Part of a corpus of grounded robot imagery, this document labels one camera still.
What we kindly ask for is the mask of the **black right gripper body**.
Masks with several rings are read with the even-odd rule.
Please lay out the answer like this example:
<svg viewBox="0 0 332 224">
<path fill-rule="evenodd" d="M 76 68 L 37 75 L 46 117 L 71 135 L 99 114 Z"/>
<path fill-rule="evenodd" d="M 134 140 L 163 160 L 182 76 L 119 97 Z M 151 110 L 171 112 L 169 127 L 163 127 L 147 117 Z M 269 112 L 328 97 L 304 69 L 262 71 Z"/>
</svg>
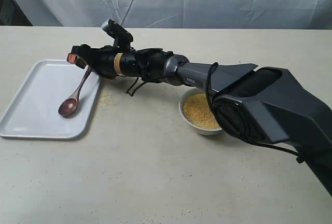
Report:
<svg viewBox="0 0 332 224">
<path fill-rule="evenodd" d="M 115 78 L 117 76 L 114 69 L 114 57 L 117 51 L 111 46 L 92 48 L 83 44 L 73 46 L 72 53 L 79 59 L 86 62 L 86 66 L 91 67 L 92 71 L 104 78 Z"/>
</svg>

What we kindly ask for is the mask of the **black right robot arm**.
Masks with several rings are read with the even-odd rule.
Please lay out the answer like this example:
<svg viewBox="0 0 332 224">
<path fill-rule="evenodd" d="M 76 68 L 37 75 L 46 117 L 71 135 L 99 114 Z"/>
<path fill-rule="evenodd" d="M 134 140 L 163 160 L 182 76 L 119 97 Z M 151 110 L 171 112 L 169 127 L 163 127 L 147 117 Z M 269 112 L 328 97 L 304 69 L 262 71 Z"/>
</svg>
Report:
<svg viewBox="0 0 332 224">
<path fill-rule="evenodd" d="M 186 85 L 204 92 L 216 121 L 229 135 L 248 144 L 293 147 L 331 191 L 331 109 L 308 92 L 289 70 L 256 64 L 192 63 L 161 48 L 135 50 L 73 46 L 69 63 L 89 66 L 104 78 L 134 77 L 146 83 Z"/>
</svg>

